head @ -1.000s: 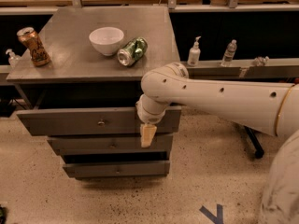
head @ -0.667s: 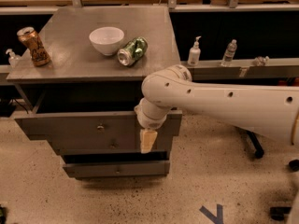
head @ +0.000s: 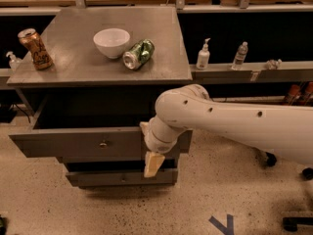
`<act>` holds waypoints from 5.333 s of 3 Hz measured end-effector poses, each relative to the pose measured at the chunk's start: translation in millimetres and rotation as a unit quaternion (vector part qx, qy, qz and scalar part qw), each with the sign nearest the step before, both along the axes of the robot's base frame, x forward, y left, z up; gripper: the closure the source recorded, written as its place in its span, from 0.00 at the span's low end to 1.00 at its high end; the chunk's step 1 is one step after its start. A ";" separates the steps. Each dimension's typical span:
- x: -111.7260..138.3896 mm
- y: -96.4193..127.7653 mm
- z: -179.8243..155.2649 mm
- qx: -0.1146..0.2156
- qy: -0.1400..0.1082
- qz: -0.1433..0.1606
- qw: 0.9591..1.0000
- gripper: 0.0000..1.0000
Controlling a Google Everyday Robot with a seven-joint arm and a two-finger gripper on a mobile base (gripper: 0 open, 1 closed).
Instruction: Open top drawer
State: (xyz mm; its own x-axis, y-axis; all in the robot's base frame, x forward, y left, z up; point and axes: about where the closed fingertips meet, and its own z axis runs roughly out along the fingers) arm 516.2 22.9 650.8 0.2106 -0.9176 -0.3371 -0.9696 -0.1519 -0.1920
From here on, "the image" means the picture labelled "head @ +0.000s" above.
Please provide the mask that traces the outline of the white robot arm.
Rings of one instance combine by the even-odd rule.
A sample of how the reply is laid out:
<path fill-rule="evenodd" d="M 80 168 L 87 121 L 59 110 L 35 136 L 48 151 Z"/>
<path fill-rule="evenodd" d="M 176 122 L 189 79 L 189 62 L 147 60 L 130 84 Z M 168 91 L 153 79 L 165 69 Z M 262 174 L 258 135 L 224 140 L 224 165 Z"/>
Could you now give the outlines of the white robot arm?
<path fill-rule="evenodd" d="M 189 129 L 205 129 L 303 165 L 313 165 L 313 108 L 220 103 L 191 84 L 158 96 L 156 115 L 140 124 L 148 151 L 144 176 L 154 177 L 164 155 Z"/>

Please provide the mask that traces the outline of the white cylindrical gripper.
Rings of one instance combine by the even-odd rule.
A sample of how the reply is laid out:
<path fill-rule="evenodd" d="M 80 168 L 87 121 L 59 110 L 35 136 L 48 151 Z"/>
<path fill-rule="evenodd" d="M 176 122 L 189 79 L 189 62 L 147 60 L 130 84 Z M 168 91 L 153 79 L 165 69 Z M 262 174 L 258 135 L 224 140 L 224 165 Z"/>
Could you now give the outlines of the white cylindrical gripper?
<path fill-rule="evenodd" d="M 145 156 L 144 176 L 146 178 L 157 175 L 165 156 L 177 143 L 178 137 L 186 131 L 185 128 L 170 126 L 158 116 L 152 117 L 148 122 L 141 121 L 140 128 L 144 141 L 150 152 Z"/>

